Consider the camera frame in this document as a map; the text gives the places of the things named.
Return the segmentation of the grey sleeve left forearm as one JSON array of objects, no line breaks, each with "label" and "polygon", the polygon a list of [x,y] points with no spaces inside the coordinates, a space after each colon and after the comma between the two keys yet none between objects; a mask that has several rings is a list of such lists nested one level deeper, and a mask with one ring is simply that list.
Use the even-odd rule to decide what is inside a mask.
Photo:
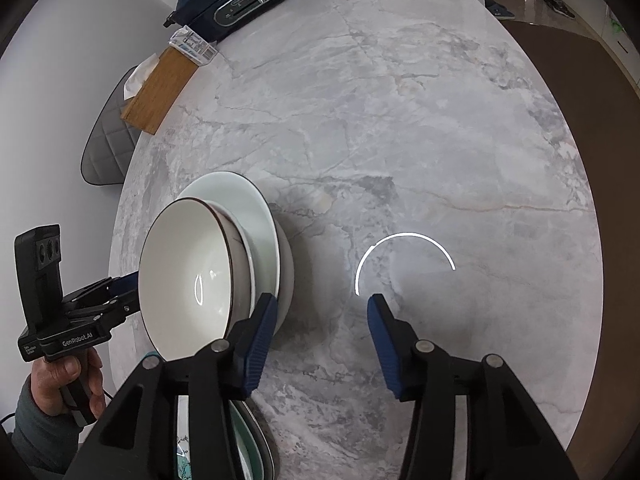
[{"label": "grey sleeve left forearm", "polygon": [[37,479],[62,479],[79,446],[72,414],[50,416],[38,408],[27,377],[17,401],[10,441]]}]

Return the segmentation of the person left hand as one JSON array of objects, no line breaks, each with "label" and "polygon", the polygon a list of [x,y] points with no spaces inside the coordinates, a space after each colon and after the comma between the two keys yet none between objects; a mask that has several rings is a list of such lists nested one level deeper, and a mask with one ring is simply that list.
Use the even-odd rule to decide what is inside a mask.
[{"label": "person left hand", "polygon": [[53,362],[43,358],[35,360],[30,371],[32,398],[44,414],[61,415],[66,411],[61,389],[82,377],[90,391],[90,410],[95,418],[100,418],[106,408],[102,367],[95,348],[81,352],[80,356],[66,356]]}]

